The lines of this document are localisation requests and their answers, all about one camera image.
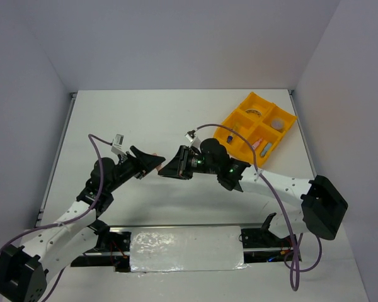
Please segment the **pink highlighter pen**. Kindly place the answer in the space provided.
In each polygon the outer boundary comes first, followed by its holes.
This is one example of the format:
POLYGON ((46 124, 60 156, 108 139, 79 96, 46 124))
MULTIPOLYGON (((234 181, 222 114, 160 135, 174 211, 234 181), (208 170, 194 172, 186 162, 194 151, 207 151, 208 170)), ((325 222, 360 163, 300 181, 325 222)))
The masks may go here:
POLYGON ((254 144, 252 144, 252 148, 254 149, 254 150, 256 150, 258 147, 259 147, 259 145, 260 145, 260 143, 263 141, 263 137, 260 137, 259 139, 257 139, 257 141, 254 143, 254 144))

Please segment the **blue highlighter pen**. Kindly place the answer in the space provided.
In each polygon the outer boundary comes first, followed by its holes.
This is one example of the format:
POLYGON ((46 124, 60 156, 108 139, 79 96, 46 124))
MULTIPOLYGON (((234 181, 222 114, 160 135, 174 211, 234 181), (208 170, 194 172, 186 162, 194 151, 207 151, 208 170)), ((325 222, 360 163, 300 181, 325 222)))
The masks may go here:
POLYGON ((264 157, 272 147, 272 143, 268 142, 260 152, 260 157, 264 157))

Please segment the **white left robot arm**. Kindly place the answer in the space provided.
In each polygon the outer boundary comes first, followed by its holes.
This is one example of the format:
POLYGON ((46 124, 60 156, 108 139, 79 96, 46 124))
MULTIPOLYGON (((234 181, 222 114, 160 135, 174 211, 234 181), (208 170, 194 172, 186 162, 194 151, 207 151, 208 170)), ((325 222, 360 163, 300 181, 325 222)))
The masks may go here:
POLYGON ((0 252, 0 294, 10 301, 40 301, 47 284, 81 254, 105 250, 110 227, 100 216, 113 202, 112 192, 131 178, 142 179, 165 161, 135 147, 118 161, 97 160, 76 201, 55 222, 23 245, 0 252))

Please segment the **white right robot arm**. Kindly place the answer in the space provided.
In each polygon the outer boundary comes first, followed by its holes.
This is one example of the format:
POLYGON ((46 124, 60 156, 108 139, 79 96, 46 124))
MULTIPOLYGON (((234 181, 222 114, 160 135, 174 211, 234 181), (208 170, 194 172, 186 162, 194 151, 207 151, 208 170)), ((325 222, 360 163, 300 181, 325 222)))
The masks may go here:
POLYGON ((293 206, 294 211, 265 220, 261 239, 268 246, 276 246, 289 233, 309 232, 323 240, 334 240, 348 209, 348 203, 327 177, 297 179, 255 169, 230 157, 214 138, 204 140, 199 150, 180 146, 158 172, 162 177, 180 180, 189 180, 195 173, 216 175, 218 183, 229 191, 279 198, 281 203, 293 206))

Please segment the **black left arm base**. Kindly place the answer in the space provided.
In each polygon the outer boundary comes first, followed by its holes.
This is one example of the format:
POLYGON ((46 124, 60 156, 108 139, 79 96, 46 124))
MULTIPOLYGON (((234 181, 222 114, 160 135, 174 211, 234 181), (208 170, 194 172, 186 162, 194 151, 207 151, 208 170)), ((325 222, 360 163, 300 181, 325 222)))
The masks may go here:
POLYGON ((94 248, 71 262, 71 267, 108 267, 115 272, 131 272, 129 228, 108 226, 98 235, 94 248))

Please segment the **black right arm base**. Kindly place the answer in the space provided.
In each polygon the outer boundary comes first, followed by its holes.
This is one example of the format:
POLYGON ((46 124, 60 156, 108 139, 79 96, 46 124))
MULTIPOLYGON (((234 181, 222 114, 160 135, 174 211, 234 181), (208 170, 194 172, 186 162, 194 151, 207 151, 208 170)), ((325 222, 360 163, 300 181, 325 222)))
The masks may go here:
POLYGON ((245 264, 283 262, 293 259, 290 235, 279 238, 269 231, 276 213, 269 214, 263 224, 255 228, 242 228, 238 240, 243 246, 245 264))

